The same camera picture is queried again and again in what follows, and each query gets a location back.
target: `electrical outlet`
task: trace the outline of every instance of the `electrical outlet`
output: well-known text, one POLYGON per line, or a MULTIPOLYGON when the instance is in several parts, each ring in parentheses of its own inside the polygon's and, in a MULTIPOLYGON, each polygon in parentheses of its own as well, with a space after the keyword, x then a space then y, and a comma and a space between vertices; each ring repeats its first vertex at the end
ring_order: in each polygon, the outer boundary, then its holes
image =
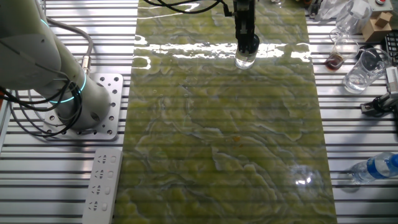
POLYGON ((83 211, 83 224, 112 222, 122 155, 119 149, 98 149, 95 152, 83 211))

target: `plastic bottle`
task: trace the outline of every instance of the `plastic bottle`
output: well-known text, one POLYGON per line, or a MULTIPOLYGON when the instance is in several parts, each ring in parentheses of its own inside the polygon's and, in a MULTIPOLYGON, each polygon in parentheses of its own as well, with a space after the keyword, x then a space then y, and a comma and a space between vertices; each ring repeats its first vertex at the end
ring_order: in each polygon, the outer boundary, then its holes
POLYGON ((355 164, 350 174, 355 184, 367 184, 376 179, 398 175, 398 154, 383 152, 367 161, 355 164))

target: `black cable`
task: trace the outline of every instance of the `black cable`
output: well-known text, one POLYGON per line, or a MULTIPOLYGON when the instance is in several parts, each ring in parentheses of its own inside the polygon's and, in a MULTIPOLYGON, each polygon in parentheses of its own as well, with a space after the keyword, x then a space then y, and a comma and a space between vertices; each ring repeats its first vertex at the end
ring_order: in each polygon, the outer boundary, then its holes
POLYGON ((88 48, 87 48, 86 56, 90 56, 91 55, 91 52, 93 51, 94 43, 93 43, 93 39, 90 37, 90 35, 88 35, 86 32, 82 31, 79 28, 64 24, 62 22, 55 21, 55 20, 53 20, 53 19, 51 19, 49 17, 47 17, 47 21, 49 23, 53 24, 53 25, 56 25, 56 26, 62 28, 62 29, 66 29, 66 30, 69 30, 71 32, 75 32, 77 34, 82 35, 88 41, 88 48))
POLYGON ((69 87, 71 88, 71 92, 73 93, 73 100, 75 102, 76 105, 76 109, 79 110, 79 113, 76 114, 76 116, 74 117, 74 119, 72 119, 72 121, 70 121, 68 124, 66 124, 66 126, 59 132, 56 133, 48 133, 42 129, 40 129, 38 126, 36 126, 33 121, 27 116, 27 114, 24 112, 24 109, 22 109, 23 114, 25 115, 25 117, 27 118, 27 120, 35 127, 37 128, 39 131, 41 131, 42 133, 45 134, 37 134, 37 133, 33 133, 29 130, 27 130, 22 124, 21 122, 17 119, 17 116, 15 114, 15 111, 13 110, 11 104, 9 105, 10 107, 10 111, 12 116, 14 117, 14 121, 28 134, 31 134, 33 136, 36 137, 43 137, 43 138, 49 138, 49 137, 54 137, 58 134, 62 134, 65 131, 68 131, 79 119, 80 115, 81 115, 81 111, 82 111, 82 107, 80 106, 83 103, 83 98, 81 97, 81 92, 80 89, 78 87, 75 86, 76 84, 72 83, 71 85, 69 85, 69 87))
POLYGON ((23 104, 28 104, 28 105, 38 105, 38 104, 42 104, 42 103, 48 103, 48 102, 54 100, 57 96, 59 96, 62 93, 62 90, 60 90, 58 93, 51 96, 50 98, 47 98, 45 100, 40 100, 40 101, 21 101, 21 100, 18 101, 15 96, 12 96, 5 88, 3 88, 1 86, 0 86, 0 91, 2 93, 4 93, 6 96, 8 96, 7 98, 5 96, 0 96, 0 99, 4 99, 4 100, 11 101, 14 103, 23 103, 23 104))
POLYGON ((51 106, 51 107, 49 107, 49 108, 46 108, 46 109, 35 108, 34 106, 31 106, 31 105, 29 105, 29 104, 27 104, 27 103, 23 103, 23 101, 20 101, 20 100, 19 100, 18 98, 16 98, 15 96, 12 96, 12 97, 15 98, 15 99, 11 99, 11 100, 9 100, 9 101, 14 102, 14 103, 18 103, 18 104, 20 104, 20 105, 22 105, 22 106, 25 106, 26 108, 31 109, 31 110, 35 110, 35 111, 39 111, 39 112, 48 112, 48 111, 50 111, 50 110, 54 110, 54 109, 62 102, 62 98, 63 98, 63 96, 64 96, 66 90, 68 89, 68 87, 69 87, 71 84, 72 84, 71 81, 69 81, 67 84, 65 84, 65 86, 64 86, 64 87, 61 89, 61 91, 60 91, 61 94, 60 94, 60 98, 58 99, 58 101, 57 101, 53 106, 51 106))
POLYGON ((177 8, 174 8, 174 7, 173 7, 173 6, 178 6, 178 5, 181 5, 181 4, 186 4, 186 3, 190 3, 190 2, 195 2, 194 0, 191 0, 191 1, 184 1, 184 2, 178 2, 178 3, 174 3, 174 4, 167 4, 167 3, 163 2, 162 0, 157 0, 160 4, 153 3, 153 2, 151 2, 151 1, 149 1, 149 0, 144 0, 144 1, 145 1, 146 3, 148 3, 148 4, 150 4, 150 5, 167 7, 167 8, 169 8, 169 9, 175 11, 175 12, 179 12, 179 13, 183 13, 183 14, 199 14, 199 13, 203 13, 203 12, 209 11, 210 9, 213 9, 213 8, 214 8, 215 6, 217 6, 219 3, 222 3, 222 4, 224 5, 224 13, 225 13, 225 16, 232 16, 232 13, 229 12, 228 5, 227 5, 224 1, 222 1, 222 0, 216 0, 216 2, 215 2, 214 4, 212 4, 211 6, 209 6, 209 7, 207 7, 207 8, 204 8, 204 9, 197 10, 197 11, 184 11, 184 10, 180 10, 180 9, 177 9, 177 8))
MULTIPOLYGON (((188 1, 182 1, 182 2, 176 2, 176 3, 170 3, 168 4, 169 6, 179 6, 181 4, 187 4, 187 3, 192 3, 192 2, 197 2, 197 1, 203 1, 203 0, 188 0, 188 1)), ((153 5, 153 6, 164 6, 163 4, 158 4, 154 2, 148 2, 148 4, 153 5)))

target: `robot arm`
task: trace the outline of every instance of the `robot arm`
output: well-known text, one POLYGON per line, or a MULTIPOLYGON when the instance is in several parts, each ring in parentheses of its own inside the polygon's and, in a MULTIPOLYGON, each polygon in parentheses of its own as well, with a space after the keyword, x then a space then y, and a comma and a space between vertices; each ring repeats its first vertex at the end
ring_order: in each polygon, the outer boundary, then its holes
POLYGON ((52 32, 37 2, 0 0, 0 5, 0 86, 33 89, 48 99, 72 82, 82 101, 76 105, 72 90, 50 101, 57 105, 60 120, 68 124, 81 110, 72 129, 81 131, 100 123, 111 106, 108 91, 86 75, 52 32))

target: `marble surface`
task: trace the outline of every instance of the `marble surface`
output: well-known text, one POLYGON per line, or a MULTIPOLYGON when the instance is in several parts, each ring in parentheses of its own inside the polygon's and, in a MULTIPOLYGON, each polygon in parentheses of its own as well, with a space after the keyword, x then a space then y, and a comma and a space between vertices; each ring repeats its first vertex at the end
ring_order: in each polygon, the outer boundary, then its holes
POLYGON ((336 223, 299 5, 257 2, 245 71, 221 5, 138 16, 115 223, 336 223))

